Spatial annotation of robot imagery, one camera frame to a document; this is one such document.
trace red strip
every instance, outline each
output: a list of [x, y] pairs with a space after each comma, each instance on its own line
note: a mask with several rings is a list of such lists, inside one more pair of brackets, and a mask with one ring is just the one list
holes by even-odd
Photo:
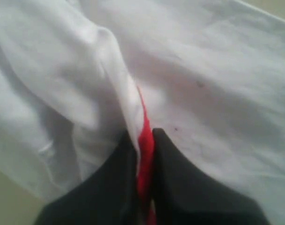
[[144, 124], [142, 132], [138, 138], [140, 148], [140, 166], [137, 180], [137, 189], [140, 201], [142, 203], [142, 210], [148, 214], [147, 225], [156, 225], [156, 215], [150, 208], [150, 185], [153, 176], [153, 153], [154, 153], [154, 139], [150, 127], [150, 122], [146, 113], [146, 106], [140, 94], [143, 105]]

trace dark stain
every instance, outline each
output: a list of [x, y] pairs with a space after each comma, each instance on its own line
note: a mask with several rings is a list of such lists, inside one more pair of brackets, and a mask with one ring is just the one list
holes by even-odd
[[205, 85], [204, 85], [204, 83], [202, 83], [202, 82], [200, 82], [200, 81], [197, 81], [197, 86], [198, 86], [199, 88], [203, 88]]

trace white fabric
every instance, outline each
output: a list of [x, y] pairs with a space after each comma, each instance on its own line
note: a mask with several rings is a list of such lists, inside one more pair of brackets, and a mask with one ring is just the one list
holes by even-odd
[[0, 0], [0, 170], [50, 200], [103, 163], [124, 117], [138, 136], [103, 27], [152, 126], [285, 225], [285, 22], [234, 0]]

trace beige floor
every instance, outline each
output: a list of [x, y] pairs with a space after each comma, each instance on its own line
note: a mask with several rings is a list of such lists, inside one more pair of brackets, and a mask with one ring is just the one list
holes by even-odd
[[[245, 0], [285, 19], [285, 0]], [[43, 204], [0, 173], [0, 225], [31, 225]]]

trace wrinkled fabric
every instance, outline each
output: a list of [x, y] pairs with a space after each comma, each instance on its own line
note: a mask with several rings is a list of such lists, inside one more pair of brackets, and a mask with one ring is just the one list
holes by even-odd
[[0, 170], [46, 200], [85, 180], [139, 133], [127, 70], [153, 127], [285, 225], [285, 21], [240, 1], [0, 0]]

